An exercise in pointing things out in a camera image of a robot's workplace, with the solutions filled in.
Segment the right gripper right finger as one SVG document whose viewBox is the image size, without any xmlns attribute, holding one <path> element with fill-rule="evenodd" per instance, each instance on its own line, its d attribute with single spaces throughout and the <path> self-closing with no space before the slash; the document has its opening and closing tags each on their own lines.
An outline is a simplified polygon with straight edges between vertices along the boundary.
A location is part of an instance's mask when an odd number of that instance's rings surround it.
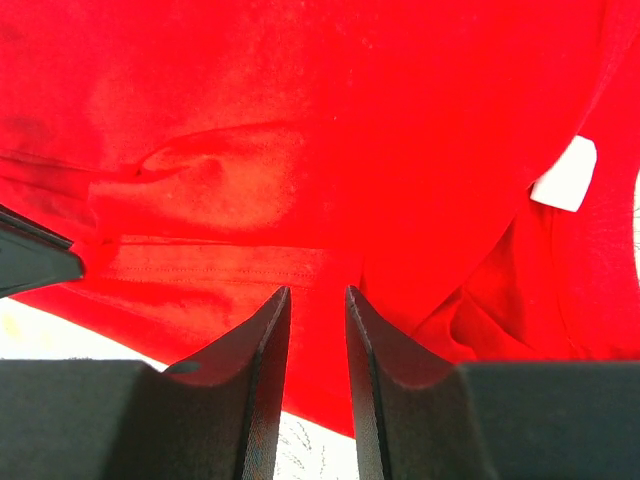
<svg viewBox="0 0 640 480">
<path fill-rule="evenodd" d="M 363 479 L 635 479 L 635 362 L 454 365 L 346 292 Z"/>
</svg>

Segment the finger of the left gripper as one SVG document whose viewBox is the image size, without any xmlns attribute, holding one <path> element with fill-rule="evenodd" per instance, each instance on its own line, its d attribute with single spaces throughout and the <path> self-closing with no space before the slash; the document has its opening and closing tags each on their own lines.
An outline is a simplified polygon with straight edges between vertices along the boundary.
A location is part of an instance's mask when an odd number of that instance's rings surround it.
<svg viewBox="0 0 640 480">
<path fill-rule="evenodd" d="M 1 295 L 11 296 L 84 277 L 66 237 L 1 206 Z"/>
</svg>

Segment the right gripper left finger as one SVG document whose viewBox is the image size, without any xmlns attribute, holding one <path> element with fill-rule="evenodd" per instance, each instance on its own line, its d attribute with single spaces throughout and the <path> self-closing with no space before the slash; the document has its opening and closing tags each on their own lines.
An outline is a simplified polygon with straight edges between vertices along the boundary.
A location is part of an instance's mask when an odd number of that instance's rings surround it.
<svg viewBox="0 0 640 480">
<path fill-rule="evenodd" d="M 270 479 L 291 320 L 278 289 L 158 371 L 132 360 L 5 360 L 5 479 Z"/>
</svg>

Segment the red t shirt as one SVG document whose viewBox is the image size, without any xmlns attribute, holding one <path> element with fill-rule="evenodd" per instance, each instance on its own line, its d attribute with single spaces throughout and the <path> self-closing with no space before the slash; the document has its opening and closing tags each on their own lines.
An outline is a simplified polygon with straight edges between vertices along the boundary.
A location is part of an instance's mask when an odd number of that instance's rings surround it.
<svg viewBox="0 0 640 480">
<path fill-rule="evenodd" d="M 635 360 L 635 1 L 5 1 L 20 300 L 174 362 L 292 292 L 286 410 L 353 431 L 354 285 L 452 363 Z"/>
</svg>

